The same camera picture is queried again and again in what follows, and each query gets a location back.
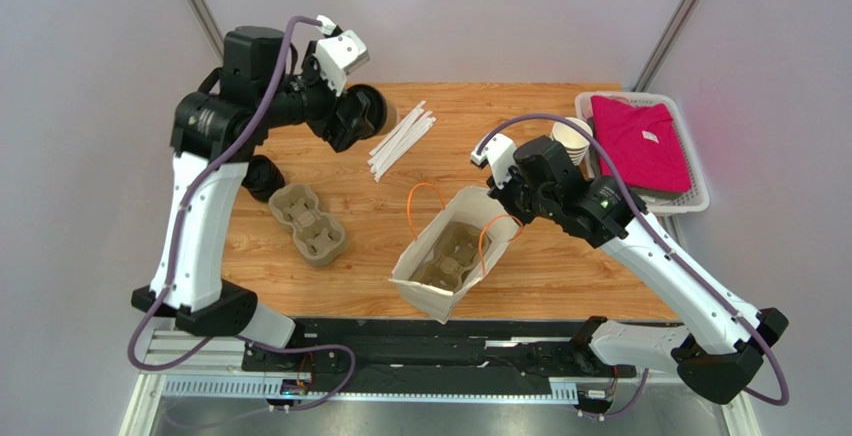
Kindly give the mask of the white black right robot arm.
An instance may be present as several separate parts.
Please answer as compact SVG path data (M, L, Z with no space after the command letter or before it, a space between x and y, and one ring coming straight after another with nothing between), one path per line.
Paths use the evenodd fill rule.
M704 399L727 404L751 383L789 325L757 309L682 254L636 195L612 176L586 178L546 136L516 146L502 134L470 154L489 168L488 195L528 225L537 218L603 251L639 277L680 322L673 327L591 317L572 338L584 364L635 366L677 375Z

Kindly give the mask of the white paper takeout bag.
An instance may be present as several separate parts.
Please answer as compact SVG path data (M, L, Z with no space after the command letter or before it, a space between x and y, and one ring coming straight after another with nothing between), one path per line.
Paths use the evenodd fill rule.
M441 324L497 266L522 224L488 196L466 186L422 229L394 266L390 282L403 300Z

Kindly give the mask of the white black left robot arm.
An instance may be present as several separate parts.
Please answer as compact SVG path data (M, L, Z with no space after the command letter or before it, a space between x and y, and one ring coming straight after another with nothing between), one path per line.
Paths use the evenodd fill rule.
M375 88L347 85L369 58L355 32L325 25L299 68L288 61L291 39L265 27L228 32L221 65L175 110L170 227L153 280L132 293L131 303L194 336L283 348L295 332L291 318L225 281L221 270L237 192L257 172L255 151L269 132L303 124L343 152L378 134L388 119Z

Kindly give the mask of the black plastic cup lid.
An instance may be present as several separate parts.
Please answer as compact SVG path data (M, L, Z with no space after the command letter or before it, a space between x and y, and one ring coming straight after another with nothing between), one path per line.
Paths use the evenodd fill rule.
M344 119L346 140L350 144L374 137L385 101L382 93L370 85L358 84L347 90Z

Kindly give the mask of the cardboard cup carrier single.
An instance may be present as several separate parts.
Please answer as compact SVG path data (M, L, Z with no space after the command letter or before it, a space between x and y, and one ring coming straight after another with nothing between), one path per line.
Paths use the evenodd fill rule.
M482 263L491 238L471 224L450 222L416 265L409 281L458 293L473 270Z

